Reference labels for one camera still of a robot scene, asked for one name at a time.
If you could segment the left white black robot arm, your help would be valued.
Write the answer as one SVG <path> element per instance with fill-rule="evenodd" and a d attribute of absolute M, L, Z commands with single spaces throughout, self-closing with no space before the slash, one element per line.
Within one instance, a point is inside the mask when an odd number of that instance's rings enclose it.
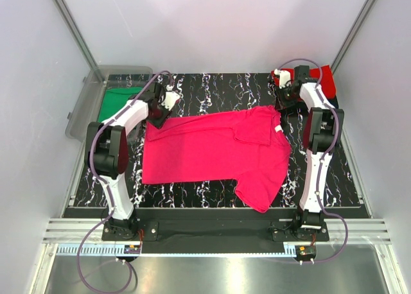
<path fill-rule="evenodd" d="M 136 209 L 128 196 L 125 172 L 129 162 L 128 137 L 143 121 L 160 129 L 179 102 L 179 93 L 154 82 L 142 89 L 115 89 L 122 93 L 114 103 L 104 97 L 104 118 L 89 123 L 86 131 L 85 165 L 107 198 L 104 230 L 125 240 L 142 233 Z"/>

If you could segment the pink t shirt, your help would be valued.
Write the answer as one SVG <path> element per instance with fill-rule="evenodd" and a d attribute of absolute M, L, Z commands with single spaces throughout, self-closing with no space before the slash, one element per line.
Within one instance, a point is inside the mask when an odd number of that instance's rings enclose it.
<path fill-rule="evenodd" d="M 265 213 L 288 172 L 291 146 L 273 106 L 173 117 L 146 127 L 143 184 L 235 180 L 236 196 Z"/>

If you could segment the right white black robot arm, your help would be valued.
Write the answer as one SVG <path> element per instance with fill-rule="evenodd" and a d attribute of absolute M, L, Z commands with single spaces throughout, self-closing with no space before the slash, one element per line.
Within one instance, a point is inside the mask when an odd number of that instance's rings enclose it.
<path fill-rule="evenodd" d="M 302 101 L 308 110 L 302 136 L 307 160 L 304 189 L 292 220 L 272 224 L 273 240 L 327 241 L 329 236 L 324 220 L 327 216 L 324 212 L 326 177 L 344 122 L 344 111 L 331 103 L 336 96 L 331 68 L 328 65 L 314 69 L 298 65 L 293 69 L 275 69 L 271 76 L 277 97 L 276 109 L 292 108 Z"/>

